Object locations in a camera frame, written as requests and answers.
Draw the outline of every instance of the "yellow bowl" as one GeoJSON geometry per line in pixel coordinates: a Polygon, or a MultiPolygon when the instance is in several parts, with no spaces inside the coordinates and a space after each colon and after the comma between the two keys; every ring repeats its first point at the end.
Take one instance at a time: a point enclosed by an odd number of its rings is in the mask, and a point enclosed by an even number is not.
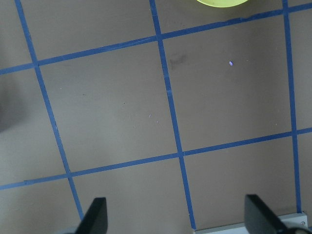
{"type": "Polygon", "coordinates": [[[244,2],[247,2],[248,0],[197,0],[197,1],[208,6],[231,7],[240,5],[244,2]]]}

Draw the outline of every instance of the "yellow object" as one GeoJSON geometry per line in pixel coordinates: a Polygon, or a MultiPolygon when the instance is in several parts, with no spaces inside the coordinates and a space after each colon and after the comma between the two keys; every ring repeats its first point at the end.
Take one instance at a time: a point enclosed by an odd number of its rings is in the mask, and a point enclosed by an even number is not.
{"type": "Polygon", "coordinates": [[[197,0],[197,1],[208,6],[231,7],[240,5],[244,2],[247,2],[248,0],[197,0]]]}

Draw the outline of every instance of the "grid square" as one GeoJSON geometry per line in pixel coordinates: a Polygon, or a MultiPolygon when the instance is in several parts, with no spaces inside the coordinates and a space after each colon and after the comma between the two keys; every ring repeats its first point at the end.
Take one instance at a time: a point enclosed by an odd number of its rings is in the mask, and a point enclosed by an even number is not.
{"type": "Polygon", "coordinates": [[[0,184],[64,173],[33,70],[0,76],[0,184]]]}
{"type": "Polygon", "coordinates": [[[297,129],[312,127],[312,10],[290,14],[297,129]]]}
{"type": "Polygon", "coordinates": [[[22,0],[38,59],[155,35],[148,1],[22,0]]]}
{"type": "Polygon", "coordinates": [[[311,167],[312,167],[312,133],[298,136],[299,150],[299,167],[300,167],[300,188],[301,188],[301,203],[302,211],[308,216],[308,225],[312,224],[312,182],[311,182],[311,167]]]}
{"type": "Polygon", "coordinates": [[[288,6],[297,6],[306,3],[312,3],[312,0],[288,0],[288,6]]]}
{"type": "Polygon", "coordinates": [[[42,73],[71,170],[176,153],[157,43],[42,73]]]}
{"type": "Polygon", "coordinates": [[[79,224],[66,179],[0,191],[0,226],[7,234],[55,234],[79,224]]]}
{"type": "Polygon", "coordinates": [[[12,0],[1,1],[0,34],[0,69],[31,62],[20,19],[12,0]]]}
{"type": "Polygon", "coordinates": [[[156,0],[162,33],[208,23],[247,18],[257,13],[282,8],[281,0],[249,0],[236,7],[215,8],[196,0],[156,0]]]}
{"type": "Polygon", "coordinates": [[[245,194],[277,214],[296,212],[291,137],[185,158],[198,229],[244,221],[245,194]]]}
{"type": "Polygon", "coordinates": [[[109,233],[193,233],[177,158],[74,181],[84,211],[94,197],[106,197],[109,233]]]}
{"type": "Polygon", "coordinates": [[[183,150],[291,130],[283,27],[279,16],[164,41],[183,150]]]}

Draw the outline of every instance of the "blue tape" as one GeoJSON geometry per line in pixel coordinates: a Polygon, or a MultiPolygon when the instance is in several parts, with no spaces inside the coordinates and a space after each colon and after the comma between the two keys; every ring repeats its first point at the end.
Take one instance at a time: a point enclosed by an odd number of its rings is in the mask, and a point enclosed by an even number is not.
{"type": "Polygon", "coordinates": [[[3,68],[3,69],[0,69],[0,75],[9,74],[9,73],[13,73],[13,72],[19,72],[19,71],[23,71],[23,70],[28,70],[28,69],[31,69],[34,67],[35,66],[33,65],[33,63],[26,63],[26,64],[14,66],[14,67],[3,68]]]}
{"type": "Polygon", "coordinates": [[[190,194],[189,184],[187,180],[187,173],[186,173],[185,164],[184,164],[181,139],[180,139],[179,128],[178,128],[178,123],[176,119],[175,104],[174,104],[174,99],[172,95],[165,48],[164,48],[163,41],[162,41],[162,34],[161,34],[160,25],[159,25],[155,0],[150,0],[150,7],[151,7],[151,13],[152,13],[153,22],[154,22],[154,28],[156,32],[156,38],[158,42],[161,67],[162,67],[165,86],[167,90],[168,103],[169,103],[171,120],[172,120],[174,135],[175,135],[176,148],[177,148],[177,152],[179,155],[179,162],[180,162],[180,168],[181,168],[181,173],[182,173],[182,180],[183,180],[183,185],[184,185],[187,208],[188,208],[189,216],[190,216],[190,223],[191,223],[191,227],[195,230],[196,224],[195,224],[195,218],[194,218],[194,213],[193,213],[191,194],[190,194]]]}
{"type": "Polygon", "coordinates": [[[288,12],[297,12],[297,11],[304,11],[304,10],[308,10],[308,9],[312,9],[312,2],[311,3],[307,3],[307,4],[303,4],[303,5],[299,5],[299,6],[292,6],[288,8],[288,12]]]}
{"type": "Polygon", "coordinates": [[[18,14],[19,14],[20,23],[21,23],[21,26],[22,26],[22,29],[23,29],[23,32],[24,32],[24,35],[25,35],[25,39],[26,39],[26,43],[27,43],[27,46],[28,46],[28,50],[29,50],[29,53],[30,53],[31,60],[33,62],[37,63],[36,52],[35,52],[33,43],[31,41],[28,25],[27,25],[27,22],[26,22],[26,18],[25,18],[24,12],[23,12],[23,7],[21,5],[20,0],[15,0],[15,5],[16,5],[16,8],[17,8],[17,11],[18,11],[18,14]]]}
{"type": "MultiPolygon", "coordinates": [[[[293,6],[293,7],[290,7],[288,11],[289,12],[297,12],[297,11],[308,10],[308,9],[312,9],[312,3],[293,6]]],[[[187,28],[187,29],[183,29],[183,30],[165,33],[165,34],[162,34],[162,38],[163,39],[173,38],[173,37],[178,37],[178,36],[182,36],[182,35],[186,35],[186,34],[202,32],[202,31],[206,31],[206,30],[210,30],[210,29],[229,26],[232,24],[238,24],[238,23],[248,22],[248,21],[252,21],[252,20],[259,20],[259,19],[264,19],[264,18],[268,18],[268,17],[274,17],[274,16],[278,16],[278,15],[282,15],[282,14],[283,14],[283,10],[273,10],[273,11],[269,11],[269,12],[263,12],[263,13],[255,14],[255,15],[250,16],[248,18],[236,18],[236,19],[231,19],[231,20],[225,21],[225,22],[215,22],[215,23],[205,24],[205,25],[201,25],[201,26],[197,26],[197,27],[192,27],[192,28],[187,28]]],[[[29,33],[28,27],[26,27],[26,28],[27,28],[26,32],[24,31],[25,34],[29,33]]],[[[57,57],[53,57],[53,58],[42,59],[42,60],[38,61],[38,65],[47,65],[47,64],[51,64],[51,63],[60,62],[60,61],[76,59],[76,58],[80,58],[80,57],[84,57],[84,56],[104,53],[104,52],[113,51],[113,50],[126,48],[126,47],[130,47],[130,46],[145,44],[145,43],[149,43],[149,42],[153,42],[153,41],[157,41],[156,36],[131,40],[131,41],[127,41],[127,42],[103,46],[100,48],[85,50],[85,51],[81,51],[81,52],[75,52],[75,53],[57,56],[57,57]]],[[[4,68],[4,69],[0,70],[0,75],[12,73],[12,72],[16,72],[16,71],[22,71],[22,70],[30,69],[33,67],[34,67],[33,64],[28,63],[28,64],[23,64],[23,65],[19,65],[19,66],[15,66],[15,67],[4,68]]]]}
{"type": "Polygon", "coordinates": [[[259,20],[259,19],[264,19],[264,18],[269,18],[269,17],[274,17],[274,16],[279,16],[283,14],[283,10],[274,10],[274,11],[268,11],[264,13],[259,13],[255,14],[253,16],[250,16],[248,18],[236,18],[236,19],[230,19],[225,22],[215,22],[215,23],[209,23],[201,26],[196,26],[192,28],[187,28],[187,29],[182,29],[174,32],[169,32],[165,33],[162,35],[163,39],[168,39],[168,38],[174,38],[174,37],[179,37],[191,33],[197,33],[197,32],[202,32],[202,31],[207,31],[210,29],[215,29],[215,28],[221,28],[233,24],[238,24],[238,23],[244,23],[244,22],[249,22],[253,20],[259,20]]]}
{"type": "Polygon", "coordinates": [[[183,156],[179,157],[179,162],[180,162],[182,180],[183,180],[183,185],[184,185],[184,193],[185,193],[185,197],[186,197],[187,209],[189,211],[191,227],[194,230],[196,230],[195,216],[194,216],[192,200],[191,200],[191,192],[190,192],[190,187],[189,187],[189,183],[187,180],[187,173],[186,173],[185,162],[184,162],[183,156]]]}
{"type": "Polygon", "coordinates": [[[269,135],[269,136],[262,136],[262,137],[248,139],[248,140],[241,140],[241,141],[235,141],[235,142],[225,143],[221,145],[209,146],[209,147],[196,149],[196,150],[189,150],[189,151],[185,151],[184,155],[185,156],[196,155],[200,153],[206,153],[210,151],[222,150],[222,149],[232,148],[236,146],[254,144],[254,143],[259,143],[263,141],[274,140],[274,139],[279,139],[279,138],[284,138],[284,137],[291,137],[291,136],[292,136],[292,132],[279,133],[279,134],[274,134],[274,135],[269,135]]]}
{"type": "Polygon", "coordinates": [[[149,158],[139,159],[139,160],[130,161],[130,162],[122,162],[122,163],[118,163],[118,164],[114,164],[114,165],[97,167],[97,168],[82,170],[82,171],[78,171],[78,172],[72,172],[71,174],[73,177],[83,176],[86,174],[104,172],[104,171],[114,170],[114,169],[123,168],[123,167],[140,165],[140,164],[144,164],[144,163],[163,161],[163,160],[167,160],[167,159],[171,159],[171,158],[177,158],[177,157],[178,157],[177,153],[169,154],[169,155],[156,156],[156,157],[149,157],[149,158]]]}
{"type": "Polygon", "coordinates": [[[114,45],[102,46],[102,47],[95,48],[95,49],[75,52],[75,53],[57,56],[57,57],[53,57],[53,58],[47,58],[47,59],[43,59],[43,60],[38,61],[38,65],[42,66],[42,65],[60,62],[60,61],[76,59],[76,58],[85,57],[85,56],[89,56],[89,55],[95,55],[95,54],[104,53],[104,52],[108,52],[108,51],[127,48],[130,46],[142,45],[142,44],[146,44],[146,43],[153,42],[153,41],[156,41],[156,36],[140,38],[140,39],[131,40],[131,41],[123,42],[123,43],[118,43],[118,44],[114,44],[114,45]]]}
{"type": "Polygon", "coordinates": [[[70,185],[70,188],[72,190],[72,194],[73,194],[73,197],[74,197],[74,200],[75,200],[75,203],[76,203],[78,214],[79,214],[80,218],[82,219],[83,218],[83,212],[82,212],[81,204],[80,204],[80,201],[79,201],[79,198],[78,198],[78,194],[77,194],[77,191],[76,191],[76,188],[75,188],[75,185],[74,185],[74,181],[73,181],[73,179],[71,177],[71,174],[70,174],[69,165],[68,165],[68,162],[67,162],[67,158],[66,158],[66,155],[65,155],[63,144],[62,144],[60,136],[59,136],[59,131],[58,131],[58,128],[57,128],[57,125],[56,125],[54,114],[52,112],[52,107],[51,107],[51,104],[50,104],[50,101],[49,101],[48,93],[47,93],[47,90],[46,90],[45,85],[44,85],[44,81],[43,81],[43,78],[42,78],[42,74],[41,74],[40,68],[38,66],[38,60],[37,60],[36,52],[35,52],[33,43],[31,41],[31,37],[30,37],[28,26],[27,26],[26,18],[25,18],[24,12],[23,12],[23,8],[22,8],[20,0],[15,0],[15,4],[16,4],[16,8],[17,8],[17,11],[18,11],[18,14],[19,14],[19,19],[20,19],[20,22],[21,22],[21,25],[22,25],[22,28],[23,28],[25,39],[26,39],[26,42],[27,42],[27,46],[28,46],[28,50],[29,50],[29,53],[30,53],[30,57],[31,57],[31,59],[33,61],[33,65],[35,66],[34,69],[35,69],[35,72],[36,72],[37,80],[38,80],[38,83],[39,83],[39,86],[40,86],[40,90],[41,90],[41,93],[42,93],[42,96],[43,96],[44,104],[46,106],[50,122],[51,122],[51,125],[52,125],[52,129],[53,129],[53,132],[54,132],[54,135],[55,135],[55,139],[56,139],[56,142],[57,142],[57,145],[58,145],[60,156],[61,156],[61,159],[63,161],[63,165],[64,165],[64,168],[65,168],[65,171],[66,171],[66,176],[68,178],[69,185],[70,185]]]}
{"type": "Polygon", "coordinates": [[[312,128],[304,128],[297,130],[297,134],[305,134],[305,133],[312,133],[312,128]]]}
{"type": "Polygon", "coordinates": [[[291,123],[292,123],[292,150],[293,150],[294,179],[296,191],[296,206],[297,212],[301,213],[302,210],[301,210],[301,194],[300,194],[299,155],[298,155],[296,109],[295,109],[294,80],[293,80],[293,56],[292,56],[291,28],[287,0],[283,0],[283,10],[284,10],[283,15],[284,15],[284,28],[286,40],[286,53],[287,53],[289,100],[290,100],[291,123]]]}
{"type": "Polygon", "coordinates": [[[67,175],[62,174],[62,175],[53,175],[53,176],[49,176],[49,177],[45,177],[45,178],[24,180],[23,182],[0,185],[0,190],[12,189],[12,188],[17,188],[17,187],[22,187],[22,186],[27,186],[27,185],[32,185],[32,184],[38,184],[38,183],[44,183],[44,182],[48,182],[48,181],[65,179],[65,178],[67,178],[67,175]]]}
{"type": "Polygon", "coordinates": [[[61,159],[63,161],[64,168],[65,168],[65,171],[66,171],[66,174],[67,174],[68,182],[69,182],[69,185],[70,185],[70,188],[72,190],[72,194],[73,194],[73,197],[74,197],[74,200],[75,200],[75,203],[76,203],[76,207],[77,207],[77,210],[78,210],[80,218],[83,219],[83,212],[82,212],[81,204],[80,204],[80,201],[79,201],[79,198],[78,198],[78,194],[77,194],[77,191],[76,191],[76,188],[75,188],[75,185],[74,185],[74,181],[73,181],[72,176],[70,174],[71,172],[70,172],[70,169],[69,169],[68,161],[67,161],[66,154],[65,154],[65,151],[64,151],[64,147],[63,147],[60,135],[59,135],[59,130],[58,130],[58,127],[57,127],[57,124],[56,124],[56,121],[55,121],[55,117],[54,117],[54,114],[53,114],[53,111],[52,111],[52,107],[51,107],[51,104],[50,104],[50,101],[49,101],[48,93],[47,93],[47,90],[46,90],[45,85],[44,85],[44,81],[43,81],[43,78],[42,78],[41,70],[40,70],[40,68],[38,66],[35,67],[35,72],[36,72],[38,83],[39,83],[39,86],[40,86],[40,89],[41,89],[41,93],[42,93],[42,96],[43,96],[44,104],[45,104],[45,107],[47,109],[48,116],[49,116],[49,119],[50,119],[50,122],[51,122],[53,133],[54,133],[57,145],[58,145],[58,150],[59,150],[61,159]]]}

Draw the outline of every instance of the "dark stain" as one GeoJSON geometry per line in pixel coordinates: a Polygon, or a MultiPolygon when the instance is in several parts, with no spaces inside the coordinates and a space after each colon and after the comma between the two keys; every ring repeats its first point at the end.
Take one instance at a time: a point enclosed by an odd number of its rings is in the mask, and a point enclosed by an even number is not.
{"type": "Polygon", "coordinates": [[[169,60],[170,67],[172,70],[174,70],[177,66],[184,63],[187,59],[187,55],[179,55],[175,56],[175,58],[172,58],[169,60]]]}

